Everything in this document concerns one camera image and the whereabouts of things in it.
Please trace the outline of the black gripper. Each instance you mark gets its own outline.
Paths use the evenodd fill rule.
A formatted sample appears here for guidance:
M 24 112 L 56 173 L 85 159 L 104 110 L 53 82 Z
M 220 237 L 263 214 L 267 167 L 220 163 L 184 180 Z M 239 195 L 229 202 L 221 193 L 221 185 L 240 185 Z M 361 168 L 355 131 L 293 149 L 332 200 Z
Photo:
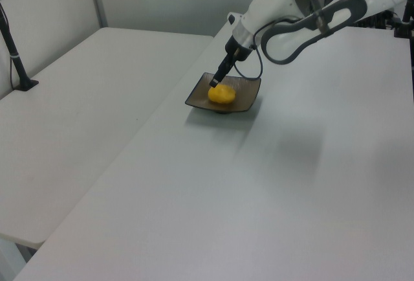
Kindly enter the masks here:
M 224 77 L 230 72 L 235 61 L 245 61 L 252 52 L 252 49 L 242 46 L 233 36 L 231 36 L 225 45 L 225 51 L 226 57 L 220 63 L 216 73 L 210 80 L 210 87 L 217 87 L 217 85 L 221 83 Z

